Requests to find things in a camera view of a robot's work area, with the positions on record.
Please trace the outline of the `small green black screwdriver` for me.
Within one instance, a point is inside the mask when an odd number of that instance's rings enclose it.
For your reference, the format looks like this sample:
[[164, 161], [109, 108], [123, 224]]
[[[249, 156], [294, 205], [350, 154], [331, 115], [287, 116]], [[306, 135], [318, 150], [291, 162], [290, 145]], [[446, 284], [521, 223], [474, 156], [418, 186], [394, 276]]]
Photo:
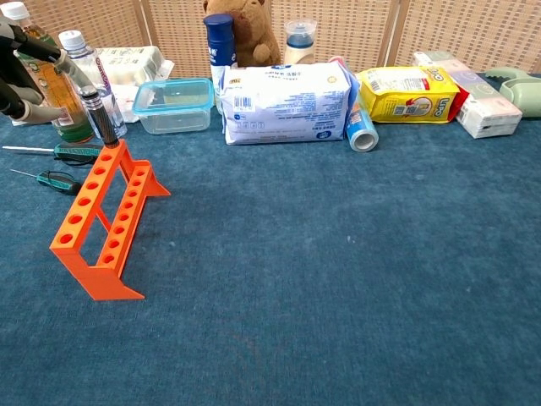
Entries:
[[68, 173], [58, 171], [42, 171], [38, 174], [31, 174], [11, 169], [11, 172], [20, 173], [34, 178], [38, 184], [53, 189], [63, 195], [76, 196], [82, 184]]

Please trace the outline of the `white egg carton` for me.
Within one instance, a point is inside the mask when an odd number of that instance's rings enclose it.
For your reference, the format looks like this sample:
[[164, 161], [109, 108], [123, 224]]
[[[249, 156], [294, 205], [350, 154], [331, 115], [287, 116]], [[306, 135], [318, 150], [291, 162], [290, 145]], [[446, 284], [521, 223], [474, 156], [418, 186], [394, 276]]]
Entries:
[[172, 69], [172, 62], [161, 58], [157, 47], [105, 48], [100, 56], [107, 78], [114, 85], [141, 85]]

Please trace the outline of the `wicker folding screen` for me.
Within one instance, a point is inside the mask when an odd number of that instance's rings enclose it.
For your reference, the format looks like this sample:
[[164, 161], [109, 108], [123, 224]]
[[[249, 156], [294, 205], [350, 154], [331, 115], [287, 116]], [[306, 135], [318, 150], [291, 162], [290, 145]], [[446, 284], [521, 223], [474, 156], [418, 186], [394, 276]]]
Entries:
[[[94, 47], [154, 45], [176, 77], [210, 72], [203, 0], [19, 1], [51, 36], [80, 30]], [[286, 22], [316, 20], [316, 60], [341, 55], [356, 72], [446, 51], [478, 72], [541, 74], [541, 0], [265, 0], [265, 10], [279, 43]]]

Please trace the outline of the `white bottle clear cap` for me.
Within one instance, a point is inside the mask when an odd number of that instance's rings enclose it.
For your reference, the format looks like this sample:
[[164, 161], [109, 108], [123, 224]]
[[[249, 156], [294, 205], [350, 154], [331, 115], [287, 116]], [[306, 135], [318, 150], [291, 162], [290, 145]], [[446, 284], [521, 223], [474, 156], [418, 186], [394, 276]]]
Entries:
[[314, 42], [317, 22], [296, 19], [284, 24], [286, 33], [285, 64], [314, 63]]

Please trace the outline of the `white wet wipes pack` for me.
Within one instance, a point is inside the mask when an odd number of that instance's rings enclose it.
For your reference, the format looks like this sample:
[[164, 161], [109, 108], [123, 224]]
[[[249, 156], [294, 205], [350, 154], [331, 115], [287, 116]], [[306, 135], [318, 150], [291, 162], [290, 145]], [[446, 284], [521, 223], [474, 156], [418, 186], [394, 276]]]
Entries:
[[359, 89], [338, 62], [228, 68], [220, 86], [228, 145], [341, 140]]

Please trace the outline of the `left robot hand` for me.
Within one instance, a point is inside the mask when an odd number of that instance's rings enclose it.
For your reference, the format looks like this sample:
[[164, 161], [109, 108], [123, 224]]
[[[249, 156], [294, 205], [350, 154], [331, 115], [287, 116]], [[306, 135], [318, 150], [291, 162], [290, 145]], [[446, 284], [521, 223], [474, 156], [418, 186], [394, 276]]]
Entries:
[[66, 51], [27, 35], [14, 21], [0, 16], [0, 113], [14, 121], [47, 123], [62, 115], [57, 107], [41, 105], [42, 94], [14, 55], [16, 51], [52, 63], [80, 87], [92, 84]]

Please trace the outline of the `blue can lying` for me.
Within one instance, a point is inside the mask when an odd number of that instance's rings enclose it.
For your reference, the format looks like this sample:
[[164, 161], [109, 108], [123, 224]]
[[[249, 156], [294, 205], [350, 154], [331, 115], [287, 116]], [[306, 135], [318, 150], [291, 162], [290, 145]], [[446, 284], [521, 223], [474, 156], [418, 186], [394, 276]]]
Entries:
[[356, 77], [349, 70], [345, 59], [342, 56], [334, 56], [330, 62], [338, 62], [348, 74], [352, 81], [350, 99], [352, 105], [346, 121], [346, 135], [351, 148], [356, 152], [372, 151], [378, 141], [379, 135], [369, 116], [369, 112], [360, 94], [361, 85]]

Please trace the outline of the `silver black precision screwdriver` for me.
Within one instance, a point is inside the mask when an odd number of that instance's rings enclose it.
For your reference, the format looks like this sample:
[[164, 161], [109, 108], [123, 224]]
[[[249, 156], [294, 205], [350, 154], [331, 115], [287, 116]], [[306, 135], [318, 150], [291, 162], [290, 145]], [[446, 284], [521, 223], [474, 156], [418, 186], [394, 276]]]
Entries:
[[86, 85], [81, 88], [80, 95], [105, 147], [116, 148], [119, 145], [117, 134], [97, 89]]

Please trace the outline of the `clear container blue lid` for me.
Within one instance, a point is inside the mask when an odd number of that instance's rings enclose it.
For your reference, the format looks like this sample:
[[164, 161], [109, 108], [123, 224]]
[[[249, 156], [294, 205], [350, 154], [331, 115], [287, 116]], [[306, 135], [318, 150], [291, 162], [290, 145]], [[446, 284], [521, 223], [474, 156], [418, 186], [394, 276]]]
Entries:
[[132, 112], [150, 134], [205, 130], [210, 126], [214, 88], [206, 78], [161, 80], [138, 89]]

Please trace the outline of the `clear water bottle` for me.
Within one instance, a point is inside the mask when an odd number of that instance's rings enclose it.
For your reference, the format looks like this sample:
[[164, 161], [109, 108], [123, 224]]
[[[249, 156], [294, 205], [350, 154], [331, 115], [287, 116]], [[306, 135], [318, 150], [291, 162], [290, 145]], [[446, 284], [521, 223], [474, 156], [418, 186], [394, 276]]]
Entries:
[[58, 39], [71, 60], [85, 73], [100, 94], [116, 136], [125, 136], [127, 127], [97, 50], [86, 43], [79, 30], [63, 31], [58, 35]]

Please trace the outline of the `white pink plastic pack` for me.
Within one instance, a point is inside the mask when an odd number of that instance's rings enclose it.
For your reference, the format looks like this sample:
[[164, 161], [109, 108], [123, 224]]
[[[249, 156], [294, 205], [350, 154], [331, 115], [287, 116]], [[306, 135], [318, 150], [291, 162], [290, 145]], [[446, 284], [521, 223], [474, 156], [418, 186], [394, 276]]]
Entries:
[[79, 88], [77, 94], [90, 118], [100, 117], [119, 125], [139, 120], [132, 111], [138, 90], [135, 85], [87, 85]]

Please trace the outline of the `large green black screwdriver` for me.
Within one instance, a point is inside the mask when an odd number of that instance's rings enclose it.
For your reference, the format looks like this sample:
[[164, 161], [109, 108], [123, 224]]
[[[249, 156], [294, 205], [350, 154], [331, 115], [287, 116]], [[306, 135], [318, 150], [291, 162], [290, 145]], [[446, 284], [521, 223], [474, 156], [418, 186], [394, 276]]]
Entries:
[[61, 143], [53, 148], [3, 145], [2, 149], [20, 154], [48, 155], [69, 166], [84, 166], [93, 164], [96, 161], [101, 153], [102, 146]]

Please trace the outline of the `orange tool rack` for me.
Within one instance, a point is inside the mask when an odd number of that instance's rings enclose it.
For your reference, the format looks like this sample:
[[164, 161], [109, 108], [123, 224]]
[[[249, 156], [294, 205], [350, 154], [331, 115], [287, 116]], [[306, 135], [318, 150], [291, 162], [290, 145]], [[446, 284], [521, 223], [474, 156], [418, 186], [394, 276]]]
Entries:
[[[122, 173], [126, 190], [114, 219], [109, 220], [101, 203], [116, 172]], [[131, 157], [126, 141], [120, 140], [114, 148], [104, 147], [51, 242], [50, 250], [92, 299], [143, 299], [143, 294], [123, 283], [123, 268], [146, 199], [170, 194], [156, 179], [149, 161]], [[90, 265], [80, 250], [95, 219], [99, 219], [107, 231], [107, 238], [97, 262]]]

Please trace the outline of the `green tea bottle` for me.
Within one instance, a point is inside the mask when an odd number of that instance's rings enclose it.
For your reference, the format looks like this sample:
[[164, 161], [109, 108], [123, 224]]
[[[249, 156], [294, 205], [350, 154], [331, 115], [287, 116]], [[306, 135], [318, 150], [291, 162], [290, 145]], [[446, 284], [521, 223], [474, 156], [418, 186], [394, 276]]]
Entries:
[[[0, 5], [0, 9], [3, 16], [14, 21], [25, 34], [48, 45], [57, 45], [44, 29], [32, 21], [28, 9], [21, 1], [4, 3]], [[93, 128], [68, 78], [51, 63], [40, 61], [21, 52], [16, 52], [15, 55], [44, 96], [41, 105], [62, 110], [60, 118], [52, 121], [53, 127], [62, 140], [68, 143], [82, 143], [92, 139]]]

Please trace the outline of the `brown capybara plush toy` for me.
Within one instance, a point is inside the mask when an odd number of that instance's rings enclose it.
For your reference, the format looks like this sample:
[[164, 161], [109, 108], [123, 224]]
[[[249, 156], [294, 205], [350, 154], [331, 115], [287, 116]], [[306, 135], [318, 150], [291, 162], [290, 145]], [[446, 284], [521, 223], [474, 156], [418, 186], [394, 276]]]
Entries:
[[239, 68], [281, 64], [265, 0], [203, 0], [205, 15], [229, 14], [233, 19]]

